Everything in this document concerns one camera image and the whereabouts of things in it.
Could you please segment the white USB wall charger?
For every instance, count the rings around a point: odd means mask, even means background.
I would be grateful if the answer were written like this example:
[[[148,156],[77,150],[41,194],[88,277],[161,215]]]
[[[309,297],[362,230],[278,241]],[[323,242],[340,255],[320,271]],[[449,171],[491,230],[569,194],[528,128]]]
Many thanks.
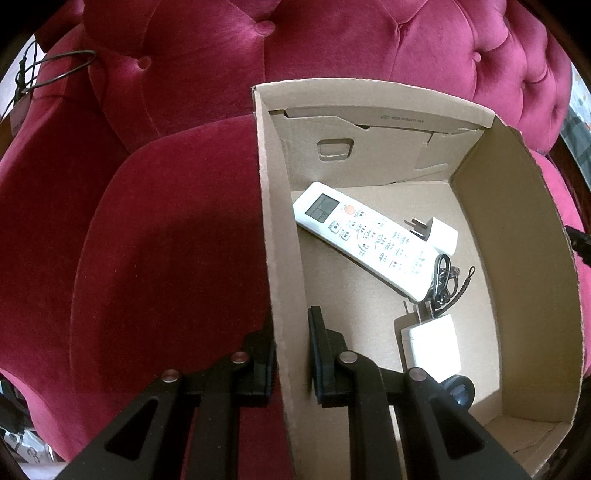
[[[456,328],[449,314],[435,318],[425,304],[403,302],[404,313],[394,320],[394,337],[404,370],[421,368],[437,381],[461,371]]]

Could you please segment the white air conditioner remote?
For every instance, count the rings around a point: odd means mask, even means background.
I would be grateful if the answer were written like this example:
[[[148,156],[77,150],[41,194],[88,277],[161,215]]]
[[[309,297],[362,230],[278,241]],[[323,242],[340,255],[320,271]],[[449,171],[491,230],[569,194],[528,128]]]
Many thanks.
[[[308,186],[293,209],[298,226],[410,300],[427,297],[439,252],[403,226],[321,182]]]

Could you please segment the metal carabiner with black cord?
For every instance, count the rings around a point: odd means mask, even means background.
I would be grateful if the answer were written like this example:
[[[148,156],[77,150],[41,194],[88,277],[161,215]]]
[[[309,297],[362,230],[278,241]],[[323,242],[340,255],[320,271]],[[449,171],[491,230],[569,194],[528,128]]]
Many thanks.
[[[440,254],[436,258],[432,286],[426,297],[434,318],[442,317],[458,303],[475,273],[476,267],[471,266],[464,282],[459,284],[460,269],[452,264],[450,256]]]

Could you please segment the blue oval key fob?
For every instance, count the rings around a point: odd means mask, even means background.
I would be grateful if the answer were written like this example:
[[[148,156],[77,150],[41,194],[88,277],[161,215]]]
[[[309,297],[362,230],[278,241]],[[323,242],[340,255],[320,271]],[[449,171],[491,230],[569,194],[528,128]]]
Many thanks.
[[[469,410],[475,399],[475,386],[470,378],[464,375],[453,375],[442,381],[440,385],[455,399],[455,401]]]

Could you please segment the cardboard box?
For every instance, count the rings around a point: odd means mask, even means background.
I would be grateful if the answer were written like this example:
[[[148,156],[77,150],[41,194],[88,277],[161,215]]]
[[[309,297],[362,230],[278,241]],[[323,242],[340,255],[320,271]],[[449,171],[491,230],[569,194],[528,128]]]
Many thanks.
[[[300,479],[349,475],[346,417],[311,391],[311,306],[356,351],[397,369],[397,330],[435,280],[438,249],[409,227],[438,219],[470,279],[430,373],[468,376],[472,413],[530,474],[569,432],[584,372],[582,287],[542,171],[494,111],[363,79],[256,85],[266,263],[284,414]]]

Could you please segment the grey plaid cloth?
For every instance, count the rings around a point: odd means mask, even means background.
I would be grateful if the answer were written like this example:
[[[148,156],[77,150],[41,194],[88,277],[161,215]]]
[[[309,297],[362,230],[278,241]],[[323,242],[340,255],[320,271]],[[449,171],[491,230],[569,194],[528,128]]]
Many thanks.
[[[571,107],[568,108],[560,135],[573,155],[587,186],[590,186],[590,130]]]

